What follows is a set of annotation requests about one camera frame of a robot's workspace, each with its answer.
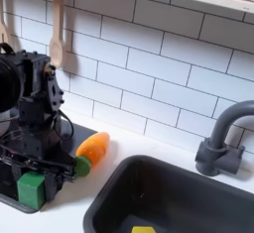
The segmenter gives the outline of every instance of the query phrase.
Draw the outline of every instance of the sink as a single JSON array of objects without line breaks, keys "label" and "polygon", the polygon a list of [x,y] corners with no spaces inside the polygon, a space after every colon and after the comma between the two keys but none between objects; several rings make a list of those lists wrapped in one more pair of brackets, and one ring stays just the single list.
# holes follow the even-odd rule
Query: sink
[{"label": "sink", "polygon": [[254,195],[162,161],[123,161],[83,219],[85,233],[253,233]]}]

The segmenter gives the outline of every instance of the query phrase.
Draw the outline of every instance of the green cube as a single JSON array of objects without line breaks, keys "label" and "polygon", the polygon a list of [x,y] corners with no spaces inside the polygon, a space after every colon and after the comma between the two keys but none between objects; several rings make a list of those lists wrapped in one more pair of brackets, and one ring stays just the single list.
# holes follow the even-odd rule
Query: green cube
[{"label": "green cube", "polygon": [[23,174],[18,182],[19,201],[36,210],[45,203],[45,177],[43,175],[28,172]]}]

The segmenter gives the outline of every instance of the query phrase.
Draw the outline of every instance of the tile backsplash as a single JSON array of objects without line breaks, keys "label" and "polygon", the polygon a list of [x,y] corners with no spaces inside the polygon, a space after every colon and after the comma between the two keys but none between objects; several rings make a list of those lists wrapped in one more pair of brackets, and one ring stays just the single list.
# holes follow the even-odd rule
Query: tile backsplash
[{"label": "tile backsplash", "polygon": [[[46,54],[53,0],[4,0],[15,50]],[[64,108],[195,152],[254,99],[254,15],[191,0],[65,0]],[[254,117],[226,143],[254,162]]]}]

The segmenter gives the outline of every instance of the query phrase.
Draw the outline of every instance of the wooden spoon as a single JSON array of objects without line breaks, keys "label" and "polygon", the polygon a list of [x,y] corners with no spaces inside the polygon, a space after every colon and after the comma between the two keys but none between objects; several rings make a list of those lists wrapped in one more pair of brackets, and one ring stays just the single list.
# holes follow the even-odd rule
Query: wooden spoon
[{"label": "wooden spoon", "polygon": [[11,35],[4,23],[3,0],[0,0],[0,42],[7,44],[11,43]]},{"label": "wooden spoon", "polygon": [[54,0],[53,36],[50,43],[50,56],[56,68],[64,65],[66,50],[63,41],[64,0]]}]

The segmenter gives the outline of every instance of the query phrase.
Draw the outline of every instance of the gray faucet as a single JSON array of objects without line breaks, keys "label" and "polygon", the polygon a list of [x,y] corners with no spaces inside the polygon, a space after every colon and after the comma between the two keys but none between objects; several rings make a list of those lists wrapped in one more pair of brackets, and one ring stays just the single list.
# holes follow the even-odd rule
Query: gray faucet
[{"label": "gray faucet", "polygon": [[254,115],[254,101],[232,105],[218,118],[210,138],[200,143],[196,153],[196,169],[203,175],[216,176],[220,171],[237,174],[244,147],[232,150],[224,143],[230,126],[239,118]]}]

